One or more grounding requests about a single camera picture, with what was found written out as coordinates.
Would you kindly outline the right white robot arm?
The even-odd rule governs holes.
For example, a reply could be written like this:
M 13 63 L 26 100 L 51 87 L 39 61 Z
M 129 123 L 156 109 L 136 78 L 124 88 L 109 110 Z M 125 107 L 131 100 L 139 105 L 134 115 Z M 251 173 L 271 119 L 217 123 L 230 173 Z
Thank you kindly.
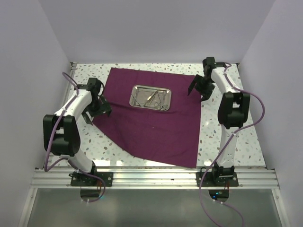
M 201 101 L 208 100 L 214 89 L 222 94 L 217 118 L 222 127 L 220 151 L 211 167 L 211 180 L 215 185 L 223 185 L 234 174 L 234 155 L 239 129 L 248 119 L 250 95 L 239 91 L 230 76 L 226 75 L 227 64 L 217 62 L 215 57 L 206 57 L 203 61 L 202 76 L 196 75 L 189 85 L 188 94 L 196 89 Z

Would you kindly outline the purple surgical cloth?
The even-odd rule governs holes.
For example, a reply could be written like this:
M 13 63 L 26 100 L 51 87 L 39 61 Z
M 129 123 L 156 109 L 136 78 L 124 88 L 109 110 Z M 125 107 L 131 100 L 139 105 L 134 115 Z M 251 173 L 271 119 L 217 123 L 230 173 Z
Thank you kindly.
M 192 75 L 112 68 L 104 96 L 112 112 L 97 116 L 93 124 L 130 155 L 188 168 L 196 167 L 201 103 L 197 91 L 189 92 Z M 134 86 L 170 89 L 167 111 L 129 104 Z

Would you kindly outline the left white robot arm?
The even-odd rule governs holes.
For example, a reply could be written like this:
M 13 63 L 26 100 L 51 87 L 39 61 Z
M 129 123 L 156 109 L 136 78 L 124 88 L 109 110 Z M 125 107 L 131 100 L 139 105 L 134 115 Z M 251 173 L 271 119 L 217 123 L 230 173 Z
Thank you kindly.
M 110 115 L 112 109 L 103 96 L 104 84 L 97 78 L 89 78 L 87 84 L 76 84 L 68 78 L 74 86 L 72 97 L 54 114 L 47 114 L 43 118 L 43 138 L 46 150 L 45 171 L 49 171 L 55 164 L 48 165 L 49 155 L 67 160 L 75 169 L 83 172 L 81 179 L 92 186 L 98 181 L 98 173 L 93 171 L 94 162 L 86 157 L 80 149 L 81 139 L 77 120 L 82 116 L 87 124 L 104 114 Z

